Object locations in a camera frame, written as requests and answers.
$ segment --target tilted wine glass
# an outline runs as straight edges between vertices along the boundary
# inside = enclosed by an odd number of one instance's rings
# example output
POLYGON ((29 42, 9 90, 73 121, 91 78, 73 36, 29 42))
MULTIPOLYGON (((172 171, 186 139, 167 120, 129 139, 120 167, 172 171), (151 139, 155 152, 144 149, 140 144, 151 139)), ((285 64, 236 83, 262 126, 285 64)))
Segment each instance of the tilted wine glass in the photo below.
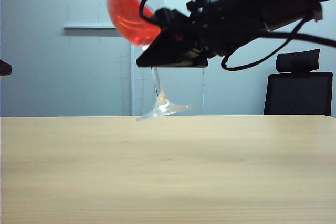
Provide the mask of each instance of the tilted wine glass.
MULTIPOLYGON (((149 44, 158 36, 161 29, 159 26, 151 24, 140 17, 140 1, 107 0, 107 8, 113 24, 121 35, 142 50, 146 50, 149 44)), ((153 16, 154 11, 161 8, 162 4, 163 0, 148 0, 144 8, 144 14, 147 17, 153 16)), ((171 115, 178 111, 192 108, 190 105, 176 105, 167 99, 157 67, 152 67, 152 76, 155 84, 156 103, 150 112, 137 120, 171 115)))

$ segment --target red wine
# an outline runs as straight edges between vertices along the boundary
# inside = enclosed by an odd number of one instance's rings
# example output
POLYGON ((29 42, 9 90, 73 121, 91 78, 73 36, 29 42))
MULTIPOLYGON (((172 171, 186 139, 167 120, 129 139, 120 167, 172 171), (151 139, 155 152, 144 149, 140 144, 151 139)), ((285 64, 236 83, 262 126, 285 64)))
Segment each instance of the red wine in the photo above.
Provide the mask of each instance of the red wine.
MULTIPOLYGON (((149 45, 160 33, 160 27, 151 24, 139 15, 139 0, 107 0, 110 18, 117 30, 136 46, 149 45)), ((144 14, 153 16, 145 6, 144 14)))

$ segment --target white wall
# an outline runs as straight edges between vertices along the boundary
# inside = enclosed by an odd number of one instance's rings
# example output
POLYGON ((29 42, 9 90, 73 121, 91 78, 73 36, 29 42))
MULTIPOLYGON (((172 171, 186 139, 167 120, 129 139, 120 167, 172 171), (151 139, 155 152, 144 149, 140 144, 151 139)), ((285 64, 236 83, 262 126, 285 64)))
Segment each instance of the white wall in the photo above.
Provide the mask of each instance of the white wall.
POLYGON ((128 115, 130 44, 113 30, 104 0, 3 0, 2 115, 128 115))
MULTIPOLYGON (((168 7, 183 12, 187 1, 165 0, 168 7)), ((14 65, 13 75, 2 79, 2 115, 128 115, 131 104, 135 114, 151 108, 150 69, 133 69, 131 90, 127 41, 115 31, 62 28, 64 23, 107 24, 104 0, 2 0, 1 7, 2 58, 14 65)), ((306 24, 302 32, 336 39, 335 7, 336 1, 323 3, 324 20, 306 24)), ((281 43, 253 41, 239 49, 229 65, 255 61, 281 43)), ((333 48, 293 41, 281 52, 315 48, 321 48, 319 71, 336 76, 333 48)), ((224 71, 221 60, 211 59, 205 69, 160 69, 167 96, 194 106, 182 114, 262 114, 276 56, 241 72, 224 71)), ((335 105, 332 114, 336 115, 335 105)))

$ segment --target chair backrest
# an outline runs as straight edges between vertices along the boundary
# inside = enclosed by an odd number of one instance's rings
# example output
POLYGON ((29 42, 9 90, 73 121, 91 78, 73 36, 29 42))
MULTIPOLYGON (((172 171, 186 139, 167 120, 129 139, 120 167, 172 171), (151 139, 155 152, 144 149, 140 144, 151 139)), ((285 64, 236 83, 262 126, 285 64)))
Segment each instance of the chair backrest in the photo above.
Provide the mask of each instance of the chair backrest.
POLYGON ((330 116, 332 72, 310 72, 318 68, 318 53, 319 49, 278 56, 277 70, 291 73, 268 77, 264 115, 330 116))

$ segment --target wooden table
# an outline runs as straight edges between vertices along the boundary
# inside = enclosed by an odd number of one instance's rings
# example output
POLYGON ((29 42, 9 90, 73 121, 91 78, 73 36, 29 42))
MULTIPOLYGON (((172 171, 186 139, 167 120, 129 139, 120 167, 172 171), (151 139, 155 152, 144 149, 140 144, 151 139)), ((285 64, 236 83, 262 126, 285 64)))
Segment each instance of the wooden table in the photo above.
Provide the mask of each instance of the wooden table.
POLYGON ((336 223, 336 119, 1 118, 10 223, 336 223))

